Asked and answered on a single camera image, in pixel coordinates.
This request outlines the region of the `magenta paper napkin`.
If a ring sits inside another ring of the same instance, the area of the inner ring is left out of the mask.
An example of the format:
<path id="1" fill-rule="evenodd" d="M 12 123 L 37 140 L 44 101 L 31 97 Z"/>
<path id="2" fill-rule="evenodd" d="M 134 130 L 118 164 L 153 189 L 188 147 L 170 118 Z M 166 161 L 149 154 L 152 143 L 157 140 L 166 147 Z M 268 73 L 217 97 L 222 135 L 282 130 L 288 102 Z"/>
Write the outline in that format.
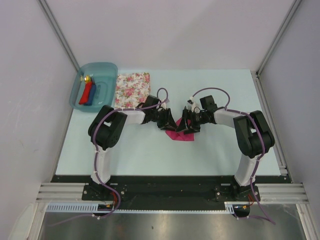
<path id="1" fill-rule="evenodd" d="M 165 133 L 173 141 L 180 141 L 180 142 L 195 141 L 195 135 L 193 133 L 184 134 L 183 132 L 176 132 L 175 130 L 166 130 Z"/>

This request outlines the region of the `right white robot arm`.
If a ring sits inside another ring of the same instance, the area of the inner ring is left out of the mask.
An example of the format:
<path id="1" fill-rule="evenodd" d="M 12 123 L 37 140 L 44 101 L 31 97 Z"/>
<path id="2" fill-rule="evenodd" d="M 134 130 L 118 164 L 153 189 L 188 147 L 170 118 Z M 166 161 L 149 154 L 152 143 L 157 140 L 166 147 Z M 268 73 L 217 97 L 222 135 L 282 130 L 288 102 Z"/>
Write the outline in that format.
<path id="1" fill-rule="evenodd" d="M 185 135 L 198 133 L 201 125 L 209 123 L 233 128 L 241 158 L 226 194 L 236 201 L 259 200 L 259 190 L 255 187 L 256 172 L 263 156 L 275 145 L 274 135 L 263 113 L 218 107 L 211 95 L 200 99 L 201 108 L 192 100 L 188 103 L 191 106 L 182 111 L 176 132 Z"/>

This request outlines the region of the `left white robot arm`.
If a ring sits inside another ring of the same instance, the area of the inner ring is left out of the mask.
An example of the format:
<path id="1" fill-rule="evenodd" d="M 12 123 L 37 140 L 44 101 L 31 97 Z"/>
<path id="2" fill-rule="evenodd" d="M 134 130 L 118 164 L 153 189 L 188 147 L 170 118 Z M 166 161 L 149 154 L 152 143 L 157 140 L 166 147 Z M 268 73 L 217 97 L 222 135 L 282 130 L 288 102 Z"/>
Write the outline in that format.
<path id="1" fill-rule="evenodd" d="M 177 124 L 166 101 L 149 95 L 144 102 L 133 108 L 113 108 L 105 105 L 101 108 L 88 129 L 90 141 L 94 145 L 94 162 L 91 180 L 84 189 L 83 199 L 105 200 L 115 192 L 106 184 L 111 178 L 110 150 L 119 141 L 123 128 L 131 124 L 154 122 L 160 130 L 175 131 Z"/>

